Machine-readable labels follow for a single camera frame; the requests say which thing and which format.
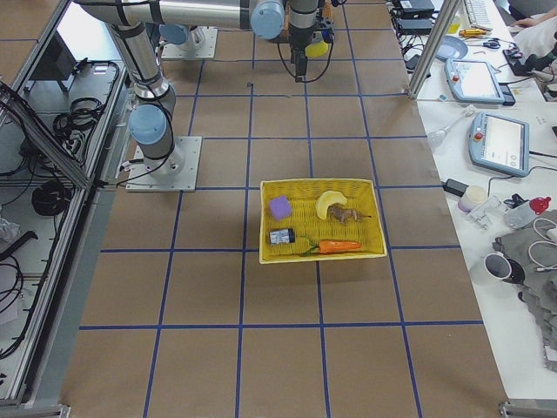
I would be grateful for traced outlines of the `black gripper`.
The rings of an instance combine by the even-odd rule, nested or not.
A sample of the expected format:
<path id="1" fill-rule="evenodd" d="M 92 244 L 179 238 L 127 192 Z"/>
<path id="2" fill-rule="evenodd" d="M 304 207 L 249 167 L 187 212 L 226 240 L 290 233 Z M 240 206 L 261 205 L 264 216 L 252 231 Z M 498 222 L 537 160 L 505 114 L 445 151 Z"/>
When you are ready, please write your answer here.
<path id="1" fill-rule="evenodd" d="M 305 48 L 312 42 L 314 26 L 299 28 L 290 26 L 291 62 L 295 66 L 295 81 L 304 82 L 306 75 L 307 56 Z"/>
<path id="2" fill-rule="evenodd" d="M 315 31 L 312 34 L 312 43 L 334 43 L 334 25 L 329 17 L 319 17 L 316 22 Z"/>

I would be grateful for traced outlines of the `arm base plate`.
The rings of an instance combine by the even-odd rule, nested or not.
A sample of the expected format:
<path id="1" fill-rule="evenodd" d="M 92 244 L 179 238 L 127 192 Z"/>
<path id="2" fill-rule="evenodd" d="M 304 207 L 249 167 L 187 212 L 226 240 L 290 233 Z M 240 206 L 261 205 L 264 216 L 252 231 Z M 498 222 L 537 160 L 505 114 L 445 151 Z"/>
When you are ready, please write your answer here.
<path id="1" fill-rule="evenodd" d="M 131 167 L 132 180 L 124 186 L 130 192 L 194 192 L 197 184 L 198 165 L 202 149 L 200 136 L 176 136 L 175 148 L 161 168 L 154 161 L 146 160 Z"/>
<path id="2" fill-rule="evenodd" d="M 172 61 L 197 61 L 215 58 L 218 29 L 216 27 L 197 27 L 190 32 L 183 44 L 165 42 L 161 58 Z"/>

